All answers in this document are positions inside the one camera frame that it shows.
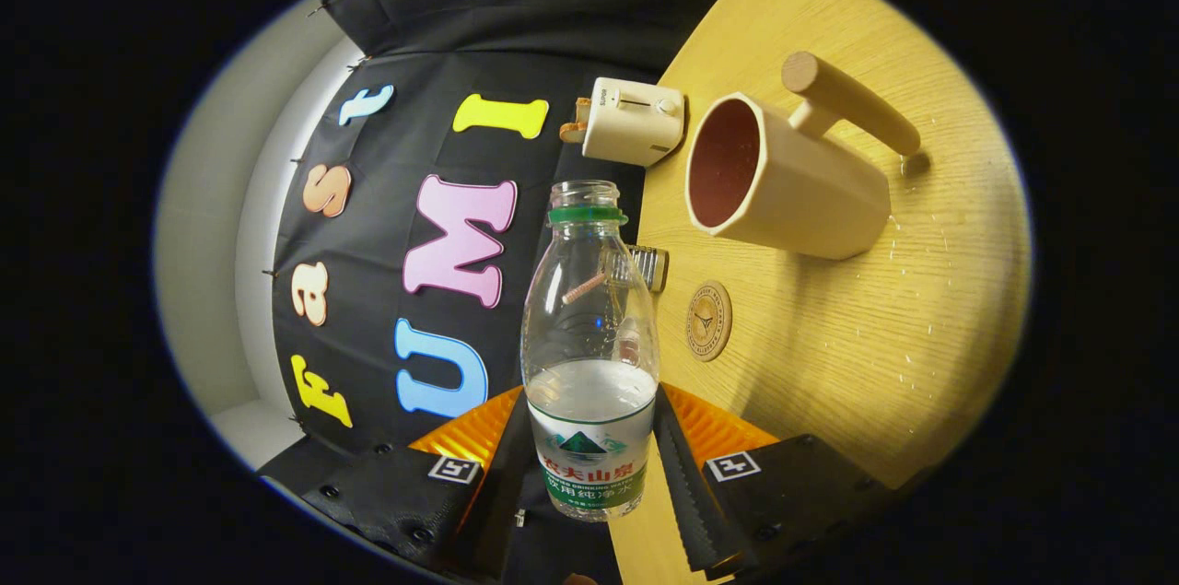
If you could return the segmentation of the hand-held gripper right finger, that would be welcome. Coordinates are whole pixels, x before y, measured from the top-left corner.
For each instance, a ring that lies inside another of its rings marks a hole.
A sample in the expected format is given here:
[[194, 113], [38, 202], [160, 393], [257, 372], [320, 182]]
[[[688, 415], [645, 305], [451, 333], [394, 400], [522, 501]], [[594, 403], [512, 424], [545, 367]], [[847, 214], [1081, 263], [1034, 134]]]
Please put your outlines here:
[[773, 438], [665, 382], [654, 438], [689, 568], [710, 580], [791, 567], [900, 497], [814, 434]]

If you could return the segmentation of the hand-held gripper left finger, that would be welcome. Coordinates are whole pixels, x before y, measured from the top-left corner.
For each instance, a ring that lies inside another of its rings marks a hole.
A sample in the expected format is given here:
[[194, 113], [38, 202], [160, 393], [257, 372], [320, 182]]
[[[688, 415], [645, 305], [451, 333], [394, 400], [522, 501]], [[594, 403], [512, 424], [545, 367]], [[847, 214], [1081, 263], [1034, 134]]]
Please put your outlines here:
[[389, 556], [462, 581], [498, 581], [531, 458], [522, 387], [408, 446], [378, 445], [304, 501]]

